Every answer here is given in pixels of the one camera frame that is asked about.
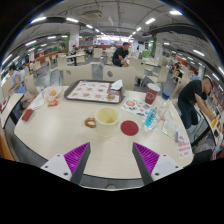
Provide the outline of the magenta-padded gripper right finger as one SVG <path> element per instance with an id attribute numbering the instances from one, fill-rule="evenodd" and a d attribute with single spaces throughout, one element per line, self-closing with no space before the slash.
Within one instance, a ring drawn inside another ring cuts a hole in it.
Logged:
<path id="1" fill-rule="evenodd" d="M 159 155 L 138 143 L 133 144 L 132 152 L 145 185 L 182 169 L 169 155 Z"/>

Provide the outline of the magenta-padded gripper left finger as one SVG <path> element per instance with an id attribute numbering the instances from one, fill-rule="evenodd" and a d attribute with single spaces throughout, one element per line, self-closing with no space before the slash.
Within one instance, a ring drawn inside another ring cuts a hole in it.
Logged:
<path id="1" fill-rule="evenodd" d="M 64 155 L 56 154 L 42 166 L 42 169 L 79 185 L 90 152 L 90 143 L 87 142 Z"/>

